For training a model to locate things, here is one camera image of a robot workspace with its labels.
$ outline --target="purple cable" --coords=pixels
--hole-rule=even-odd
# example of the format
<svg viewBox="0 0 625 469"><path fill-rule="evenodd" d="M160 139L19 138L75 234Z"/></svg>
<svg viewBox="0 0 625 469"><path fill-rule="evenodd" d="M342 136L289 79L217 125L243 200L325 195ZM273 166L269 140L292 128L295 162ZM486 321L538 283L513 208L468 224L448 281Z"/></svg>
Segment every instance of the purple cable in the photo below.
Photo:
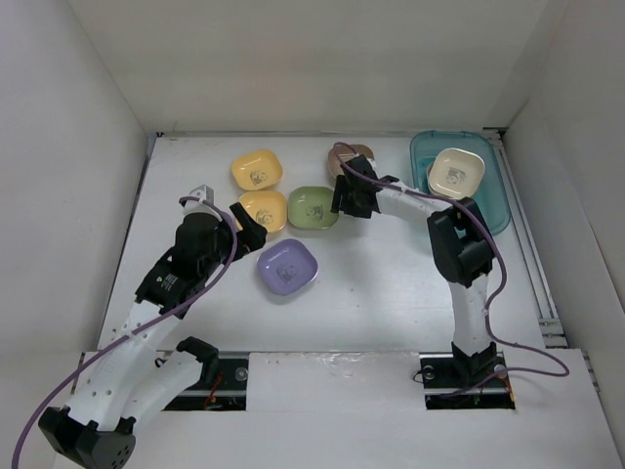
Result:
<svg viewBox="0 0 625 469"><path fill-rule="evenodd" d="M411 196L413 196L415 198L426 198L426 199L430 199L430 200L441 200L443 202L447 202L447 203L453 205L458 210L460 210L462 213L464 213L469 218L469 220L471 220L471 223L473 223L475 225L475 227L478 229L478 231L481 233L481 235L484 236L484 239L488 243L488 246L492 250L495 258L497 259L497 263L499 264L499 268L501 270L501 282L499 283L499 286L495 289L495 291L493 291L490 294L490 296L486 299L486 302L484 303L484 308L486 309L486 314L485 314L484 320L485 320L485 323L486 323L486 331L488 332L488 335L490 336L490 338L494 342L496 342L496 343L498 343L500 345L513 347L515 349L527 350L529 352L534 352L536 354L542 355L543 357L547 357L548 359L551 359L554 362L556 362L557 364L559 364L562 367L562 369L563 369L563 372L557 373L557 372L554 372L554 371L544 371L542 369L527 368L527 367L522 367L522 366L511 366L511 367L506 367L505 368L506 372L509 372L509 371L524 371L524 372L527 372L527 373L542 374L542 375L546 375L546 376L556 376L556 377L562 377L562 378L567 377L570 374L570 370L568 369L568 366L566 366L566 364L562 360L560 360L558 357L556 357L556 356L554 356L554 355L552 355L552 354L550 354L548 352L545 352L544 350L537 349L536 347L530 347L529 345L523 345L523 344L519 344L517 342L509 342L507 340L500 339L492 331L492 327L490 326L490 305L491 305L492 301L503 291L504 287L506 286L506 283L508 282L508 270L506 269L506 264L504 263L504 258L501 255L501 252L499 251L499 249L497 248L497 245L495 244L495 240L492 238L492 235L490 234L488 229L479 221L478 217L476 217L471 212L471 210L469 210L467 207L465 207L464 205L459 203L457 200L453 200L453 199L446 198L446 197L441 197L441 196L438 196L438 195L433 195L433 194L430 194L430 193L422 193L422 192L414 191L414 190L411 190L411 189L405 190L405 189L403 189L403 188L401 188L399 186L395 186L394 184L391 184L391 183L383 183L381 181L376 181L374 179L368 178L368 177L358 173L357 171L355 171L353 168L348 166L345 163L345 161L343 161L343 159L341 159L341 157L339 156L339 154L337 152L337 148L338 147L345 147L346 149L349 149L354 154L358 154L358 153L354 149L354 147L352 147L349 144L346 144L346 143L343 143L343 142L337 142L337 143L334 144L334 146L332 148L332 152L334 153L334 156L337 158L337 160L339 161L339 164L341 165L341 167L343 168L344 171L349 171L350 173L352 173L353 175L355 175L359 179L361 179L363 181L366 181L367 183L373 184L374 186L378 186L378 187L385 188L385 189L390 189L392 191L397 191L397 192L405 192L408 195L411 195ZM453 397L456 397L456 396L463 395L463 394L471 391L472 389L476 389L476 388L484 385L485 383L487 383L491 379L496 378L497 376L500 376L502 373L503 373L503 370L500 371L499 373L489 374L484 379L482 379L478 384L474 384L473 386L469 386L468 388L459 389L458 391L454 391L453 393L440 395L440 397L453 398Z"/></svg>
<svg viewBox="0 0 625 469"><path fill-rule="evenodd" d="M197 198L197 197L186 196L186 197L182 197L179 200L180 203L187 202L187 201L199 202L200 199ZM198 291L195 295L190 297L184 303L181 303L180 305L178 305L177 307L175 307L172 310L168 311L164 315L159 316L158 318L155 318L153 320L149 320L148 322L146 322L142 326L137 327L136 329L134 329L132 331L132 334L138 335L141 332L143 332L144 330L146 330L146 329L148 329L148 328L150 328L150 327L152 327L154 325L157 325L158 323L160 323L160 322L162 322L162 321L172 317L173 315L175 315L179 311L181 311L184 308L186 308L186 307L192 305L193 303L195 303L201 296L203 296L206 292L208 292L211 288L213 288L213 286L215 286L215 284L224 276L226 271L229 269L230 264L232 264L232 261L234 260L234 255L236 254L236 247L237 247L237 245L236 245L237 244L237 241L236 241L236 228L234 227L234 223L232 222L232 218L230 217L230 215L228 213L223 212L222 210L217 208L215 205L213 205L208 200L202 199L202 203L204 203L205 205L208 205L211 209L213 209L217 214L219 214L220 217L222 217L222 220L224 220L228 224L228 227L230 228L230 231L232 232L232 249L230 250L229 257L227 258L226 262L224 263L224 266L217 272L217 274L215 275L215 278L213 278L204 288L202 288L200 291ZM34 426L35 422L37 421L37 418L39 418L39 415L41 415L43 413L43 411L46 409L46 407L52 401L52 399L54 399L65 388L65 386L69 385L74 379L76 379L78 376L80 376L80 373L82 373L85 369L87 369L89 366L91 366L94 362L96 362L97 360L101 359L108 352L110 352L111 350L115 349L116 347L118 347L121 344L123 344L124 342L126 342L128 340L128 338L129 337L127 335L124 335L123 337L120 337L119 339L115 340L111 344L108 344L103 349L99 350L95 355L93 355L90 359L88 359L87 361L82 363L71 374L69 374L66 377L66 379L64 379L59 384L59 386L57 386L43 400L43 402L39 405L39 407L36 408L35 411L32 413L32 415L30 416L30 418L28 419L28 421L24 425L23 430L21 430L20 437L18 438L18 442L16 443L16 447L15 447L15 449L13 451L13 459L11 461L11 469L20 469L20 455L21 455L21 451L23 449L23 445L24 445L24 443L26 441L26 437L28 436L28 433L30 433L30 430L32 430L32 427Z"/></svg>

